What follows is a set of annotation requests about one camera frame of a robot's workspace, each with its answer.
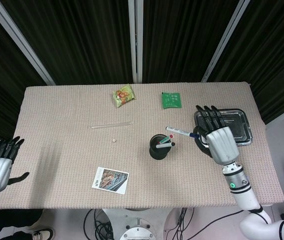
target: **floor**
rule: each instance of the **floor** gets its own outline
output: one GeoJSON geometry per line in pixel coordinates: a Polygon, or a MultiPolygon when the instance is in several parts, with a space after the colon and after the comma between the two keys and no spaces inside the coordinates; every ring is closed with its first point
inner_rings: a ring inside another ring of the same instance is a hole
{"type": "MultiPolygon", "coordinates": [[[[274,220],[271,207],[266,207],[265,210],[271,216],[272,220],[274,220]]],[[[39,220],[39,225],[35,229],[40,229],[41,227],[49,226],[51,228],[54,228],[56,232],[55,239],[57,240],[84,240],[86,238],[83,233],[83,221],[87,211],[88,210],[86,209],[46,209],[39,220]]],[[[191,224],[186,229],[185,234],[183,234],[183,238],[188,239],[214,219],[237,211],[239,211],[238,207],[196,208],[191,224]]],[[[164,227],[164,238],[166,237],[166,232],[176,226],[179,212],[180,209],[175,208],[169,214],[164,227]]],[[[191,215],[192,209],[189,208],[185,216],[185,223],[189,222],[191,215]]],[[[239,229],[239,222],[246,215],[246,212],[242,212],[237,215],[222,219],[212,224],[199,235],[197,235],[196,240],[246,240],[246,238],[242,235],[239,229]]],[[[0,232],[0,239],[18,231],[31,232],[32,230],[27,229],[25,227],[7,227],[4,228],[2,232],[0,232]]],[[[93,216],[88,217],[87,219],[86,231],[90,239],[94,240],[95,237],[93,230],[93,216]]],[[[172,232],[173,231],[169,233],[168,239],[172,239],[174,235],[174,233],[172,232]]]]}

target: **clear plastic straw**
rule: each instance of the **clear plastic straw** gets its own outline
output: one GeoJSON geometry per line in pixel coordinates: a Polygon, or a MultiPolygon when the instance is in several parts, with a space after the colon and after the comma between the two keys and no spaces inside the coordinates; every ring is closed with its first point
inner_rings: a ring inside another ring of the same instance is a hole
{"type": "Polygon", "coordinates": [[[119,123],[112,123],[112,124],[105,124],[105,125],[93,125],[89,127],[91,129],[105,129],[105,128],[127,126],[127,125],[132,125],[132,124],[133,124],[133,121],[126,121],[126,122],[119,122],[119,123]]]}

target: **textured fabric surface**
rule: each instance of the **textured fabric surface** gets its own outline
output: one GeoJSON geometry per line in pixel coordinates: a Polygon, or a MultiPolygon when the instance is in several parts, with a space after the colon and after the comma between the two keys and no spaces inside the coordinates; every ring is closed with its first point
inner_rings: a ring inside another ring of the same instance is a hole
{"type": "Polygon", "coordinates": [[[136,100],[116,108],[120,85],[34,86],[26,89],[15,135],[25,139],[11,177],[30,172],[0,195],[0,208],[159,208],[230,206],[235,201],[222,167],[194,140],[174,135],[163,160],[149,155],[149,140],[167,125],[191,131],[195,105],[240,108],[254,140],[241,146],[245,168],[261,204],[280,203],[282,189],[265,125],[245,82],[133,84],[136,100]],[[181,94],[182,108],[162,109],[161,93],[181,94]],[[133,125],[91,129],[134,121],[133,125]],[[97,167],[129,172],[125,195],[91,188],[97,167]]]}

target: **snack bag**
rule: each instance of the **snack bag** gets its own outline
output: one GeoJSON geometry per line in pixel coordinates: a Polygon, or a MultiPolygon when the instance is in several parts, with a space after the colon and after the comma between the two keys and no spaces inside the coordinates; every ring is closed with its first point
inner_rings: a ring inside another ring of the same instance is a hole
{"type": "Polygon", "coordinates": [[[120,107],[123,104],[131,101],[132,99],[135,99],[135,94],[130,84],[127,84],[121,89],[114,91],[113,98],[116,102],[116,106],[120,107]]]}

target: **white marker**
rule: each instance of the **white marker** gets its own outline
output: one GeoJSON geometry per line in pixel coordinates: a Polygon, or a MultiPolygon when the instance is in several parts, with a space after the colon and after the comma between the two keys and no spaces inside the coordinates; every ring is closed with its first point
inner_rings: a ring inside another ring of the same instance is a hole
{"type": "Polygon", "coordinates": [[[157,149],[162,149],[162,148],[169,148],[175,146],[174,142],[168,142],[168,143],[163,143],[163,144],[157,144],[156,148],[157,149]]]}
{"type": "Polygon", "coordinates": [[[198,137],[199,137],[198,134],[194,134],[194,133],[192,133],[192,132],[183,131],[183,130],[180,130],[180,129],[178,129],[178,128],[173,128],[173,127],[171,127],[171,126],[167,126],[167,127],[166,127],[166,130],[167,130],[167,131],[170,131],[170,132],[173,132],[173,133],[177,133],[177,134],[189,136],[189,137],[195,138],[195,139],[198,139],[198,137]]]}

